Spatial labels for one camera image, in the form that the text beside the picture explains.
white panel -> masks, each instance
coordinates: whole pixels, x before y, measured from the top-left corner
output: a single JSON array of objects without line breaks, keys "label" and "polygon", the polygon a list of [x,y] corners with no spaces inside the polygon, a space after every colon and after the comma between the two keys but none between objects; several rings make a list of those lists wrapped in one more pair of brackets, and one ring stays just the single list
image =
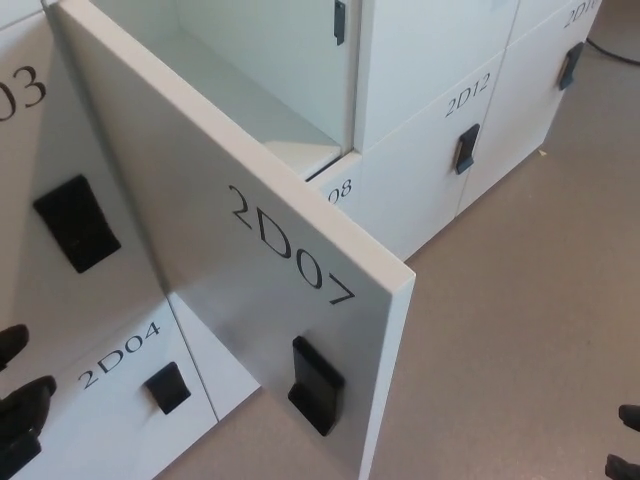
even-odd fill
[{"label": "white panel", "polygon": [[355,146],[365,152],[507,44],[518,0],[363,4]]},{"label": "white panel", "polygon": [[362,155],[350,153],[309,182],[329,203],[359,223],[362,190]]},{"label": "white panel", "polygon": [[482,125],[502,58],[365,153],[362,225],[398,257],[409,258],[454,219],[468,175],[455,171],[459,139]]},{"label": "white panel", "polygon": [[[357,2],[344,3],[357,25]],[[186,30],[349,146],[358,30],[337,45],[332,0],[178,0],[178,8]]]},{"label": "white panel", "polygon": [[[171,362],[191,396],[165,415],[144,383]],[[55,378],[42,453],[16,480],[151,479],[216,424],[166,301]]]},{"label": "white panel", "polygon": [[571,2],[507,49],[460,211],[544,142],[564,94],[559,81],[567,52],[584,41],[601,4],[591,1],[579,16],[583,2]]},{"label": "white panel", "polygon": [[519,40],[542,22],[550,18],[571,0],[520,0],[509,44]]},{"label": "white panel", "polygon": [[169,295],[169,301],[215,414],[222,420],[260,385],[179,295]]},{"label": "white panel", "polygon": [[176,0],[92,0],[136,40],[149,46],[178,33]]},{"label": "white panel", "polygon": [[301,177],[340,155],[329,137],[191,35],[180,33],[152,51]]},{"label": "white panel", "polygon": [[40,0],[0,0],[0,29],[39,10]]},{"label": "white panel", "polygon": [[[319,447],[366,478],[415,274],[97,9],[60,5],[170,285]],[[287,399],[298,335],[347,382],[326,438]]]},{"label": "white panel", "polygon": [[[3,30],[0,45],[0,82],[16,104],[0,123],[0,328],[23,323],[31,332],[27,348],[0,377],[11,390],[60,370],[164,296],[44,14]],[[25,66],[35,74],[31,87]],[[5,98],[0,92],[2,117],[12,110]],[[31,206],[79,174],[122,245],[83,274]]]}]

printed number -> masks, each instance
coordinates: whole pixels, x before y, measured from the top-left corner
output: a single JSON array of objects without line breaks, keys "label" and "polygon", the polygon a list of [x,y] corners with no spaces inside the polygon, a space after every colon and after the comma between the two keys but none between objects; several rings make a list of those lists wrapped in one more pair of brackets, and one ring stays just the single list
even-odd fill
[{"label": "printed number", "polygon": [[449,101],[449,111],[445,118],[453,115],[454,112],[464,107],[469,100],[484,92],[489,86],[489,80],[491,80],[491,73],[487,73],[474,83],[473,86],[465,88],[457,97],[451,99]]},{"label": "printed number", "polygon": [[7,87],[4,83],[0,83],[0,90],[2,90],[2,93],[4,93],[4,95],[7,97],[7,100],[9,101],[9,114],[6,117],[0,117],[0,122],[6,122],[16,114],[16,97],[13,96],[13,93],[11,93],[9,87]]},{"label": "printed number", "polygon": [[[38,93],[39,93],[37,100],[31,103],[25,103],[24,108],[35,107],[40,102],[42,102],[42,100],[44,100],[44,97],[47,96],[47,87],[44,85],[44,83],[36,81],[36,78],[38,75],[36,73],[35,68],[30,66],[20,67],[13,73],[13,78],[17,80],[18,76],[24,76],[24,75],[20,75],[21,72],[25,72],[29,76],[29,83],[24,85],[23,89],[29,90],[31,88],[35,88],[38,90]],[[16,101],[15,94],[12,92],[11,88],[9,88],[9,86],[6,83],[0,82],[0,90],[2,90],[2,94],[4,95],[4,97],[6,97],[7,101],[9,102],[9,113],[6,116],[0,116],[0,122],[6,122],[7,120],[10,120],[11,118],[13,118],[13,116],[18,111],[18,103]]]},{"label": "printed number", "polygon": [[577,8],[571,10],[571,15],[569,16],[569,21],[564,26],[564,28],[569,28],[572,24],[576,23],[580,20],[583,15],[598,6],[598,0],[588,0],[587,2],[582,2],[578,5]]},{"label": "printed number", "polygon": [[240,192],[240,190],[238,190],[236,187],[234,187],[233,185],[229,185],[229,190],[232,190],[234,192],[236,192],[238,195],[240,195],[240,199],[242,200],[242,208],[240,210],[234,210],[233,214],[238,217],[238,219],[244,223],[247,227],[249,227],[250,230],[253,230],[253,227],[249,224],[249,222],[247,222],[244,218],[242,218],[240,215],[243,213],[247,213],[249,211],[249,204],[247,203],[247,199],[244,198],[244,195],[242,195],[242,193]]},{"label": "printed number", "polygon": [[331,193],[329,194],[329,202],[335,205],[336,203],[338,203],[338,201],[341,198],[348,197],[349,194],[351,193],[351,190],[352,190],[351,179],[349,179],[342,184],[342,189],[335,188],[331,191]]},{"label": "printed number", "polygon": [[[340,197],[346,197],[347,195],[349,195],[349,193],[351,193],[352,188],[353,187],[351,184],[351,180],[347,180],[342,185],[342,189],[338,192],[338,194],[340,195]],[[242,194],[242,192],[240,192],[240,190],[232,185],[229,185],[229,190],[231,190],[232,192],[236,192],[240,196],[243,205],[242,210],[236,210],[232,213],[245,226],[253,230],[251,224],[245,218],[242,218],[239,215],[239,213],[247,213],[249,211],[246,197]],[[311,254],[311,252],[305,248],[294,248],[291,244],[289,235],[287,235],[287,233],[280,227],[280,225],[278,225],[276,221],[269,215],[267,215],[265,211],[260,207],[256,207],[255,212],[257,217],[257,227],[260,232],[260,240],[262,240],[262,242],[264,242],[273,252],[277,253],[285,260],[293,260],[295,251],[295,262],[298,273],[302,277],[302,280],[304,280],[315,290],[319,290],[322,292],[331,292],[329,293],[329,295],[331,295],[329,296],[330,300],[328,300],[331,305],[338,305],[339,303],[356,297],[356,295],[351,290],[349,290],[349,288],[347,288],[344,283],[338,280],[338,278],[331,272],[329,272],[329,279],[333,283],[327,284],[327,282],[325,282],[326,270],[323,270],[321,264]],[[333,298],[333,295],[336,295],[333,292],[335,292],[336,290],[341,296]]]},{"label": "printed number", "polygon": [[91,385],[93,385],[94,383],[96,383],[98,381],[97,378],[93,379],[93,381],[91,381],[91,379],[93,378],[93,372],[91,370],[87,370],[86,372],[84,372],[82,375],[80,375],[80,377],[78,378],[78,381],[82,380],[82,377],[84,377],[85,375],[89,376],[89,380],[87,380],[87,384],[84,386],[84,389],[86,390],[87,388],[89,388]]},{"label": "printed number", "polygon": [[[160,334],[160,329],[156,326],[155,322],[152,322],[151,325],[149,325],[149,329],[147,330],[147,336],[145,337],[145,340],[152,335],[159,335],[159,334]],[[109,353],[108,355],[102,357],[100,360],[98,360],[97,362],[98,368],[95,369],[95,371],[97,372],[95,375],[95,378],[93,373],[94,371],[87,370],[86,372],[84,372],[82,375],[78,377],[78,381],[82,380],[84,376],[89,377],[87,379],[87,383],[84,386],[84,390],[86,390],[87,388],[89,388],[91,385],[93,385],[100,379],[98,377],[100,373],[104,375],[108,375],[118,365],[122,363],[122,361],[125,359],[127,354],[137,352],[143,347],[143,345],[144,345],[144,340],[142,340],[142,337],[140,335],[134,335],[133,337],[131,337],[129,340],[125,342],[124,351],[120,349],[116,349],[113,352]]]}]

open locker door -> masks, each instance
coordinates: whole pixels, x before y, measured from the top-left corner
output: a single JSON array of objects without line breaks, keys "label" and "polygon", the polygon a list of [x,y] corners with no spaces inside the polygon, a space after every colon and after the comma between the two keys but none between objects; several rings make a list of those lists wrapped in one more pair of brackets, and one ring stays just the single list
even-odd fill
[{"label": "open locker door", "polygon": [[54,11],[167,288],[366,479],[415,274],[88,1]]}]

black plastic handle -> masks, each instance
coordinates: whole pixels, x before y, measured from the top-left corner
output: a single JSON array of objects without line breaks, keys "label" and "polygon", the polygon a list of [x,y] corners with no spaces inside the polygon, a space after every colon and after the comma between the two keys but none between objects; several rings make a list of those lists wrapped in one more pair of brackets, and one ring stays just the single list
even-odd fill
[{"label": "black plastic handle", "polygon": [[564,63],[564,69],[562,70],[562,74],[560,75],[561,91],[566,90],[573,84],[573,82],[575,82],[573,74],[576,71],[576,67],[578,66],[578,62],[580,61],[580,57],[582,56],[583,51],[584,42],[580,42],[567,53],[567,58]]},{"label": "black plastic handle", "polygon": [[303,337],[293,341],[296,383],[289,401],[326,437],[340,419],[345,381],[342,375]]},{"label": "black plastic handle", "polygon": [[169,415],[191,396],[176,362],[164,367],[144,385],[165,415]]},{"label": "black plastic handle", "polygon": [[480,124],[476,123],[460,135],[460,143],[456,154],[456,173],[458,175],[462,175],[473,166],[473,150],[476,148],[479,134]]},{"label": "black plastic handle", "polygon": [[336,37],[338,46],[344,43],[347,30],[347,6],[340,0],[335,0],[333,12],[333,36]]}]

locker door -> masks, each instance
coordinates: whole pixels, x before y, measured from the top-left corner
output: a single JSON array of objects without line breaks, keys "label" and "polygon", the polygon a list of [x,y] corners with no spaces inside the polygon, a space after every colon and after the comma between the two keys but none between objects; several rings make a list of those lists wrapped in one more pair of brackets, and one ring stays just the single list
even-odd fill
[{"label": "locker door", "polygon": [[415,274],[97,8],[58,5],[169,286],[367,478]]},{"label": "locker door", "polygon": [[355,146],[366,153],[507,45],[518,0],[364,1]]},{"label": "locker door", "polygon": [[166,300],[52,373],[42,453],[15,480],[150,480],[217,423]]},{"label": "locker door", "polygon": [[365,153],[362,225],[400,258],[409,258],[455,218],[469,169],[475,168],[473,147],[502,57]]},{"label": "locker door", "polygon": [[599,7],[573,1],[507,49],[460,211],[544,142]]}]

